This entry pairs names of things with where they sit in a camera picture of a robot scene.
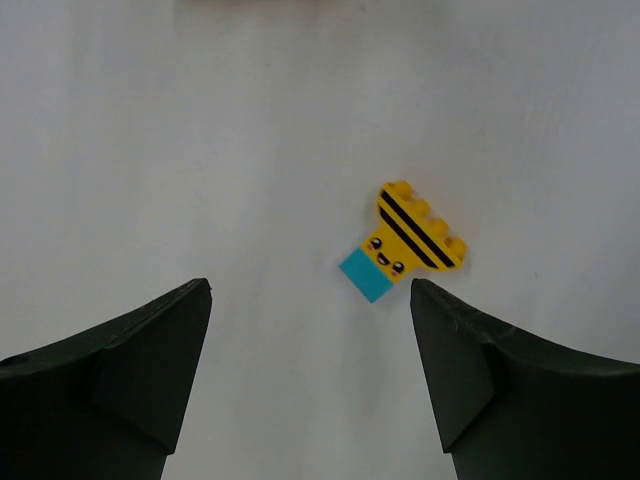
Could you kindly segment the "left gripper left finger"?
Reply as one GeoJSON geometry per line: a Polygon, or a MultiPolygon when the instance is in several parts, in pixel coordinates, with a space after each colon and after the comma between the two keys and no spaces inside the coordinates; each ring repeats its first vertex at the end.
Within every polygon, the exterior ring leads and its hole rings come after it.
{"type": "Polygon", "coordinates": [[[1,362],[4,479],[159,479],[176,451],[208,329],[193,279],[1,362]]]}

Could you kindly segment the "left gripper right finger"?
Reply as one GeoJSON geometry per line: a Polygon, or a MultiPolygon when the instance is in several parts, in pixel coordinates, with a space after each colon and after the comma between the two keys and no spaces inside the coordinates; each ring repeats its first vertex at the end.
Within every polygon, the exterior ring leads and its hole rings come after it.
{"type": "Polygon", "coordinates": [[[545,340],[435,283],[411,315],[443,451],[460,479],[635,479],[639,368],[545,340]]]}

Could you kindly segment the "small teal yellow lego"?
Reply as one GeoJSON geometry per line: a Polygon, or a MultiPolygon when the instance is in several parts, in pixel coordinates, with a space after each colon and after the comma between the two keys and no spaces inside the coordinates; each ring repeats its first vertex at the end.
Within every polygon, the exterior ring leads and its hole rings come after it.
{"type": "Polygon", "coordinates": [[[353,250],[339,269],[369,303],[375,303],[393,287],[393,282],[362,248],[353,250]]]}

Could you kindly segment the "yellow black striped lego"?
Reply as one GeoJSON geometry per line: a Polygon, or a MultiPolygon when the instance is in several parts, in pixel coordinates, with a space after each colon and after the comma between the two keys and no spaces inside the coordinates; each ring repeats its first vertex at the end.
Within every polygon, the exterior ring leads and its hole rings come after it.
{"type": "Polygon", "coordinates": [[[463,266],[467,245],[435,215],[406,181],[387,182],[376,199],[378,225],[362,243],[364,253],[392,283],[416,269],[436,272],[463,266]]]}

